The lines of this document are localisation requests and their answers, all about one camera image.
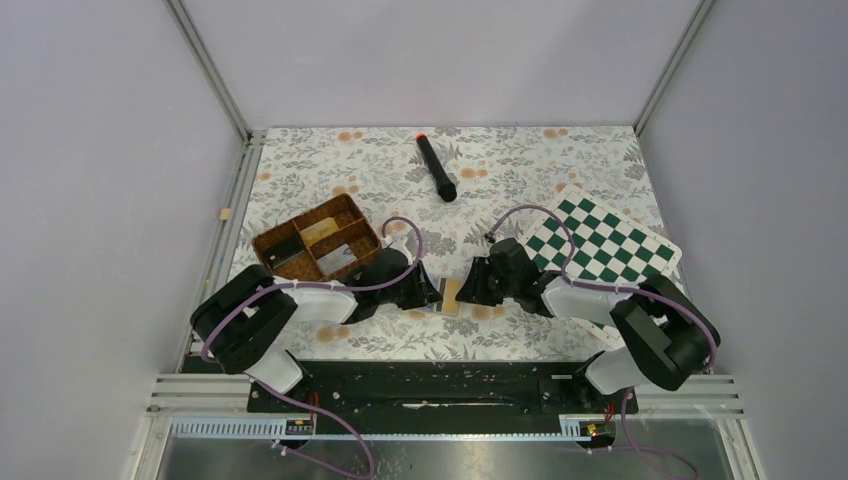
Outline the beige leather card holder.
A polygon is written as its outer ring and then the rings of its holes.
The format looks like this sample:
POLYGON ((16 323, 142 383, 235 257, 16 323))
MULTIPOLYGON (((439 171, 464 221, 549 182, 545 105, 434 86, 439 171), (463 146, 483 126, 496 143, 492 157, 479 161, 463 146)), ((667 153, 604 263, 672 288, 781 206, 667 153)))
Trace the beige leather card holder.
POLYGON ((464 280, 462 278, 444 276, 432 277, 431 280, 442 299, 425 306, 423 311, 446 317, 458 317, 461 314, 462 303, 456 299, 456 296, 464 285, 464 280))

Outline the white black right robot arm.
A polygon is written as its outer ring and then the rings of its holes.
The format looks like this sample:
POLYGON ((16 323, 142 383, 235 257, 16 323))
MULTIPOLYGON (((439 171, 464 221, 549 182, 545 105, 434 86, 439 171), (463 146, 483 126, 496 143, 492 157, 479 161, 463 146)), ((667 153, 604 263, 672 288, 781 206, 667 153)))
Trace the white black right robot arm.
POLYGON ((720 344, 715 327, 667 277, 652 274, 636 285, 570 278, 541 270, 513 238, 473 259, 456 299, 490 307, 511 299, 530 314, 614 327, 623 346, 587 360, 573 386, 575 402, 589 412, 629 387, 677 390, 714 361, 720 344))

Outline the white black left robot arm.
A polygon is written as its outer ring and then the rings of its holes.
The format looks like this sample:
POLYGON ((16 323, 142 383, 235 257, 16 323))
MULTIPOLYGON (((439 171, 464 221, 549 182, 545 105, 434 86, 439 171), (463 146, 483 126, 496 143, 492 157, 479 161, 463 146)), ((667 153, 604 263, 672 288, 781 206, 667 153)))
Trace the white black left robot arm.
POLYGON ((288 411, 309 401, 310 385, 296 358, 278 345, 290 323, 351 325, 391 304, 420 309, 443 299, 421 261, 397 249, 380 251, 341 280, 304 282, 247 267, 198 306, 189 323, 201 338, 202 357, 226 374, 246 374, 269 388, 288 411))

